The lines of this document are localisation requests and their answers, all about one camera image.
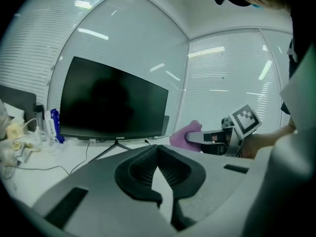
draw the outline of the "cable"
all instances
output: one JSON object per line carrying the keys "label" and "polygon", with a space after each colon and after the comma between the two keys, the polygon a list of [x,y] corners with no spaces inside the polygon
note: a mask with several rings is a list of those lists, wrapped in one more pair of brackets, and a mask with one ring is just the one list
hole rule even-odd
{"label": "cable", "polygon": [[[34,137],[35,142],[36,142],[36,135],[35,135],[35,133],[34,133],[34,132],[29,132],[29,133],[30,133],[30,134],[25,134],[25,135],[23,135],[22,137],[13,140],[13,142],[21,141],[21,140],[27,139],[27,138],[29,138],[29,137]],[[61,144],[61,143],[56,139],[55,136],[49,135],[49,134],[47,134],[46,132],[44,132],[44,131],[42,131],[42,130],[39,131],[39,134],[38,134],[38,135],[39,135],[39,136],[44,135],[44,136],[46,136],[46,137],[44,138],[44,141],[47,141],[47,139],[48,139],[48,140],[51,140],[51,142],[52,142],[52,145],[50,145],[50,146],[48,146],[48,147],[43,146],[42,143],[41,143],[40,145],[35,144],[35,147],[40,148],[40,149],[41,149],[42,151],[44,151],[44,152],[52,153],[52,152],[56,151],[57,149],[60,149],[60,150],[63,150],[63,151],[65,151],[65,150],[68,149],[69,144],[68,144],[66,141]]]}
{"label": "cable", "polygon": [[83,162],[80,162],[76,167],[74,167],[73,170],[70,171],[70,174],[71,174],[78,166],[80,166],[81,164],[83,164],[83,163],[87,160],[87,158],[88,158],[88,148],[89,148],[90,143],[91,143],[91,141],[89,141],[89,144],[88,144],[88,146],[87,146],[87,149],[85,150],[85,160],[84,160]]}
{"label": "cable", "polygon": [[85,150],[85,160],[83,162],[79,163],[76,167],[74,167],[73,170],[70,171],[70,173],[68,173],[68,171],[63,166],[54,166],[54,167],[51,167],[51,168],[22,168],[22,167],[17,167],[17,166],[10,166],[10,167],[20,168],[20,169],[24,169],[24,170],[41,170],[41,171],[51,170],[51,169],[54,169],[54,168],[62,168],[67,173],[67,175],[70,175],[79,165],[81,165],[82,163],[84,163],[87,160],[88,147],[89,147],[90,143],[91,143],[91,141],[89,142],[89,144],[87,146],[87,149]]}
{"label": "cable", "polygon": [[23,126],[22,126],[22,128],[24,128],[25,126],[27,126],[31,121],[36,121],[36,126],[38,127],[39,126],[39,124],[38,124],[38,120],[36,119],[36,118],[33,118],[33,119],[30,119],[29,121],[27,121]]}
{"label": "cable", "polygon": [[160,137],[160,138],[157,138],[157,139],[154,139],[154,138],[148,138],[149,140],[160,140],[162,138],[167,138],[167,137],[170,137],[171,135],[168,135],[168,136],[163,136],[163,137]]}
{"label": "cable", "polygon": [[55,167],[51,167],[51,168],[22,168],[22,167],[17,167],[17,166],[10,166],[10,167],[20,168],[20,169],[24,169],[24,170],[50,170],[50,169],[54,169],[54,168],[62,168],[67,173],[67,175],[70,175],[68,173],[68,171],[65,170],[65,168],[62,166],[55,166]]}

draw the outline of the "white cable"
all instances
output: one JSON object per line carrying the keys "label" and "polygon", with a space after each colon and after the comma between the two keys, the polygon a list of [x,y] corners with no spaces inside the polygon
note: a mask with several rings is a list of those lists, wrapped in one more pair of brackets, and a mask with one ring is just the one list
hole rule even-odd
{"label": "white cable", "polygon": [[[16,141],[21,141],[24,139],[29,139],[30,137],[33,137],[36,145],[34,145],[35,148],[40,148],[42,151],[45,151],[46,153],[52,153],[54,151],[56,151],[57,149],[60,150],[66,150],[69,146],[69,144],[65,141],[63,144],[59,143],[59,141],[56,139],[55,136],[53,135],[49,135],[46,132],[40,130],[40,128],[37,126],[36,131],[35,132],[30,132],[30,134],[26,134],[23,137],[17,138],[14,140],[14,142]],[[45,140],[50,140],[53,142],[53,145],[45,147],[42,145],[42,143],[40,143],[40,141],[45,141]]]}
{"label": "white cable", "polygon": [[72,174],[72,172],[73,172],[77,167],[79,167],[81,164],[83,164],[83,163],[88,159],[88,148],[89,148],[89,145],[90,145],[91,141],[92,141],[92,140],[89,141],[89,144],[88,144],[88,146],[87,146],[87,148],[86,148],[86,150],[85,150],[85,159],[84,159],[84,161],[80,162],[76,167],[74,167],[74,168],[72,169],[72,171],[70,171],[70,173],[69,173],[70,175]]}
{"label": "white cable", "polygon": [[62,168],[66,173],[67,175],[69,175],[68,171],[63,167],[63,166],[54,166],[54,167],[51,167],[51,168],[22,168],[22,167],[17,167],[17,166],[11,166],[13,168],[19,168],[19,169],[24,169],[24,170],[51,170],[51,169],[54,169],[54,168]]}
{"label": "white cable", "polygon": [[167,138],[167,137],[171,137],[171,135],[165,135],[165,136],[158,137],[158,138],[148,138],[148,139],[149,140],[160,140],[160,139]]}
{"label": "white cable", "polygon": [[31,121],[36,121],[36,127],[38,127],[39,126],[39,124],[38,124],[38,120],[36,119],[36,118],[33,118],[33,119],[30,119],[29,121],[27,121],[25,124],[24,124],[24,126],[22,126],[22,129],[25,127],[25,126],[27,126]]}

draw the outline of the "person's arm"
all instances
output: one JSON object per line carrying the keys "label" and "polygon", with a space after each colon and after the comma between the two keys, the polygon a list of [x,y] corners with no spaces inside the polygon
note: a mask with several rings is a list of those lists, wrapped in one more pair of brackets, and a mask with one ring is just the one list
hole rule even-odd
{"label": "person's arm", "polygon": [[291,118],[288,125],[273,133],[249,135],[245,138],[241,148],[242,157],[254,159],[261,148],[273,146],[279,138],[293,133],[295,129],[295,124]]}

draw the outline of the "white wall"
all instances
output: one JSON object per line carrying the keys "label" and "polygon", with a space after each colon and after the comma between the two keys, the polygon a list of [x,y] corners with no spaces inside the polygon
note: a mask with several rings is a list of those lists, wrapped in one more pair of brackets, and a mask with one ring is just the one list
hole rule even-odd
{"label": "white wall", "polygon": [[268,27],[292,31],[288,12],[253,6],[238,7],[225,1],[219,6],[214,0],[185,0],[191,39],[209,33],[240,27]]}
{"label": "white wall", "polygon": [[150,0],[160,9],[162,9],[169,17],[171,17],[175,23],[181,28],[181,30],[190,37],[188,29],[188,15],[186,8],[182,4],[182,0]]}

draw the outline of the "computer monitor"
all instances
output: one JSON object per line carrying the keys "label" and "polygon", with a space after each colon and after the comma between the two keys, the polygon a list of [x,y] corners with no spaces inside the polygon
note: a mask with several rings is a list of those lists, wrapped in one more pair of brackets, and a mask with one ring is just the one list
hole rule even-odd
{"label": "computer monitor", "polygon": [[74,57],[63,88],[60,133],[126,140],[160,136],[168,90],[113,67]]}

